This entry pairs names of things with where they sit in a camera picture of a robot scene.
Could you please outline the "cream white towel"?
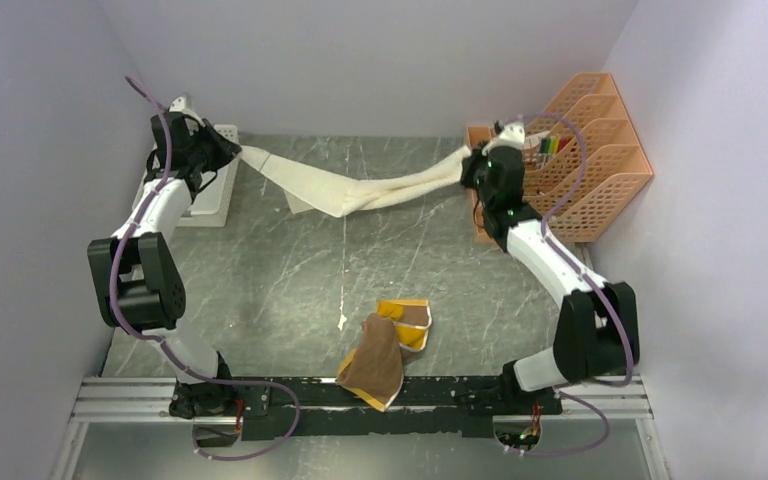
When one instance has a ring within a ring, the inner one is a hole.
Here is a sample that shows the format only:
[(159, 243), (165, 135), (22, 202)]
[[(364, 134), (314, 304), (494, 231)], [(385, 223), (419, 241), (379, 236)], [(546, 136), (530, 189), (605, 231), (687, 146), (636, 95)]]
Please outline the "cream white towel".
[(294, 214), (317, 210), (334, 218), (357, 211), (403, 204), (460, 182), (463, 161), (472, 150), (463, 145), (433, 166), (390, 179), (360, 180), (244, 146), (240, 158), (280, 187)]

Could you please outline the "orange file organizer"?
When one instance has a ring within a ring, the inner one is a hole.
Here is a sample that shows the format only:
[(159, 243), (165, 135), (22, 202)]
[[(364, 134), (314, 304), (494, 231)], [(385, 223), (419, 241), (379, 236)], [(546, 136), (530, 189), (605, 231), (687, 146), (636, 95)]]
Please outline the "orange file organizer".
[[(523, 198), (551, 232), (567, 243), (593, 243), (608, 229), (654, 172), (611, 74), (581, 72), (560, 90), (538, 118), (525, 119), (529, 148), (524, 164)], [(492, 127), (470, 127), (469, 146), (482, 148)], [(546, 165), (537, 165), (542, 138), (572, 136)], [(481, 210), (474, 215), (477, 233)]]

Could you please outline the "brown yellow towel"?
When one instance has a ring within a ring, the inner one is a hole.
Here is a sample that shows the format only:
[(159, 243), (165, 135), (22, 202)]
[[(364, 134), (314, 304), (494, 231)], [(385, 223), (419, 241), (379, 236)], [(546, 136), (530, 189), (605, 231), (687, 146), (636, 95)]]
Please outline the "brown yellow towel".
[(336, 383), (373, 409), (388, 410), (403, 387), (405, 365), (425, 350), (432, 324), (426, 299), (378, 301), (341, 362)]

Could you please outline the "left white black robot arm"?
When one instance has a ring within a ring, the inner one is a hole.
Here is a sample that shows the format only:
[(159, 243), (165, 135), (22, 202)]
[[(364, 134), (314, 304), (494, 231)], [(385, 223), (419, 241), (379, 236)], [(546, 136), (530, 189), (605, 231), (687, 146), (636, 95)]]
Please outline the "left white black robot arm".
[(113, 234), (90, 242), (87, 257), (103, 321), (154, 347), (177, 377), (176, 400), (209, 414), (233, 409), (237, 388), (221, 355), (180, 325), (187, 298), (168, 242), (196, 198), (239, 153), (186, 108), (151, 119), (155, 147), (132, 213)]

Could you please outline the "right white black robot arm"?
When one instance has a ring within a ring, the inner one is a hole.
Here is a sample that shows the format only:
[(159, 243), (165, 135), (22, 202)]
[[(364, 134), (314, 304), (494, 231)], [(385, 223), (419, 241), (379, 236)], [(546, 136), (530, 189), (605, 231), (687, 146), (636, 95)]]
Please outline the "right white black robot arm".
[(538, 393), (605, 375), (631, 374), (640, 359), (636, 295), (626, 282), (593, 272), (550, 231), (523, 198), (524, 166), (517, 149), (474, 148), (461, 183), (476, 193), (482, 228), (503, 252), (522, 263), (559, 308), (551, 344), (504, 365), (499, 398), (522, 414)]

